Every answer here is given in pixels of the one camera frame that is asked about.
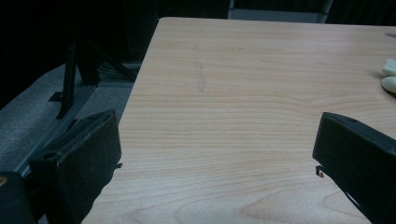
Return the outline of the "metal floor rail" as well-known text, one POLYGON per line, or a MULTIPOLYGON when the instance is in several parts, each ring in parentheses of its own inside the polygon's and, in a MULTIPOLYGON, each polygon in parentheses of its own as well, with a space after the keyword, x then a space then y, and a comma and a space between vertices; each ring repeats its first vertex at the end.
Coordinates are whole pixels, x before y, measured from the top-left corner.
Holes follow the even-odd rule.
POLYGON ((14 169, 15 172, 22 176, 30 172, 28 159, 39 149, 48 145, 54 138, 67 130, 75 115, 88 101, 95 89, 95 86, 83 86, 76 94, 71 94, 69 99, 66 99, 65 93, 62 94, 61 109, 57 117, 50 124, 48 129, 44 131, 44 134, 39 140, 27 151, 22 161, 14 169))

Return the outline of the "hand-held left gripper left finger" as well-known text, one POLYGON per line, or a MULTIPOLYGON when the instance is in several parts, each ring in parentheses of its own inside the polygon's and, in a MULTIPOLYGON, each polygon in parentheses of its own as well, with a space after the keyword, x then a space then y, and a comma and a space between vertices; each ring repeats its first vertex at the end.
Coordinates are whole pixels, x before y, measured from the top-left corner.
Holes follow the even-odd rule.
POLYGON ((29 160, 47 200, 50 224, 80 224, 113 177, 121 158, 116 115, 107 110, 82 119, 29 160))

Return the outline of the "cream ankle sock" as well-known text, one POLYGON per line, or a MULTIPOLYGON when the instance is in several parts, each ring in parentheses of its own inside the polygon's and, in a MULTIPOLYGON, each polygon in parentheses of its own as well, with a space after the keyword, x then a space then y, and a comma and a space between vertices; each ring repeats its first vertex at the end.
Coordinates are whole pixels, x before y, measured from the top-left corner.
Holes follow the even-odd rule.
POLYGON ((386 59, 382 67, 382 72, 386 75, 381 80, 381 86, 392 93, 396 93, 396 60, 386 59))

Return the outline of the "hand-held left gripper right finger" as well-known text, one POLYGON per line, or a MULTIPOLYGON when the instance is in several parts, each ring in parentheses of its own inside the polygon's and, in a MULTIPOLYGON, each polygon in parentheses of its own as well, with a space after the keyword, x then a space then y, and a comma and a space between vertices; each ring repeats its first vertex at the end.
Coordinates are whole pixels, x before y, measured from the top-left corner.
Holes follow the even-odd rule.
POLYGON ((373 224, 396 224, 396 140, 343 115, 325 112, 312 157, 373 224))

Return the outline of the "black metal stand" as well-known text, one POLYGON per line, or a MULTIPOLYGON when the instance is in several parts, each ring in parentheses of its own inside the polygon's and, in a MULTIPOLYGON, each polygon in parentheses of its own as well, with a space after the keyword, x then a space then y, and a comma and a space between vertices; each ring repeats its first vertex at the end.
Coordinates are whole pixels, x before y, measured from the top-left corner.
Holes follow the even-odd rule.
POLYGON ((89 90, 100 83, 99 63, 106 62, 119 72, 127 81, 135 82, 137 73, 105 53, 98 44, 88 38, 71 38, 64 68, 63 90, 53 95, 61 103, 56 119, 63 119, 77 105, 75 95, 76 72, 79 71, 83 86, 89 90))

